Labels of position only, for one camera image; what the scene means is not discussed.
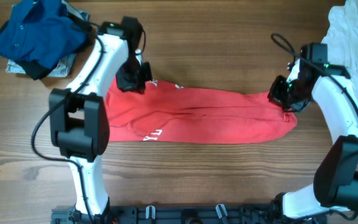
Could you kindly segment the red printed t-shirt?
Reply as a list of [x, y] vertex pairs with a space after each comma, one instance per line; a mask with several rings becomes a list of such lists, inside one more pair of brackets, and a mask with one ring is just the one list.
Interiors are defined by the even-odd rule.
[[252, 144], [282, 138], [297, 125], [266, 92], [243, 95], [163, 80], [147, 82], [143, 94], [121, 92], [113, 83], [104, 104], [111, 142]]

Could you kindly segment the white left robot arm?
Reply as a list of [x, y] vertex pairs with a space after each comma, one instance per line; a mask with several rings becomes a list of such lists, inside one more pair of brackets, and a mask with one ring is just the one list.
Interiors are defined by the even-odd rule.
[[104, 22], [96, 31], [92, 52], [77, 77], [49, 96], [50, 133], [54, 146], [68, 161], [75, 181], [75, 212], [86, 221], [108, 212], [101, 158], [109, 140], [104, 99], [113, 82], [123, 92], [143, 93], [152, 79], [142, 61], [139, 42], [144, 28], [133, 17], [120, 23]]

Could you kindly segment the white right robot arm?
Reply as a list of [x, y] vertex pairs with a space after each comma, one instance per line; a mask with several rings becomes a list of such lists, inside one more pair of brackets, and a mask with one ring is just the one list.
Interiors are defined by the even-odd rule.
[[312, 184], [283, 193], [275, 204], [283, 218], [306, 220], [336, 213], [358, 216], [358, 102], [346, 69], [295, 62], [288, 77], [278, 76], [268, 94], [286, 112], [300, 112], [311, 102], [321, 109], [333, 145], [317, 168]]

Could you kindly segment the grey printed folded cloth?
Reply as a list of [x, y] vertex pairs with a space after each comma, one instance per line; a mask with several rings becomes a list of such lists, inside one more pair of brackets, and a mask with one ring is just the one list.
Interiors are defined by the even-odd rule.
[[[66, 5], [67, 11], [69, 13], [72, 13], [75, 19], [79, 19], [81, 21], [89, 21], [90, 15], [87, 11], [78, 10], [65, 0], [62, 0], [62, 4]], [[77, 54], [73, 53], [61, 58], [57, 63], [56, 67], [47, 76], [58, 78], [67, 77], [70, 73], [71, 67], [76, 59], [76, 56]], [[13, 60], [8, 60], [6, 72], [25, 74], [25, 70]]]

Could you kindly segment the white t-shirt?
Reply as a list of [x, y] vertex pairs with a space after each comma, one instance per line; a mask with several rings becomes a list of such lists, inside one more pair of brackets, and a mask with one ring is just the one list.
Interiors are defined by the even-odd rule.
[[358, 100], [358, 0], [332, 7], [328, 20], [329, 29], [321, 41], [328, 45], [328, 61], [346, 67]]

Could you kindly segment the blue polo shirt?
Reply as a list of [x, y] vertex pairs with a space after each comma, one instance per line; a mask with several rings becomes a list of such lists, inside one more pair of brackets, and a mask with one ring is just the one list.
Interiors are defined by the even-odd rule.
[[74, 22], [66, 12], [61, 0], [23, 0], [16, 4], [0, 33], [0, 56], [53, 68], [87, 40], [86, 34], [71, 28]]

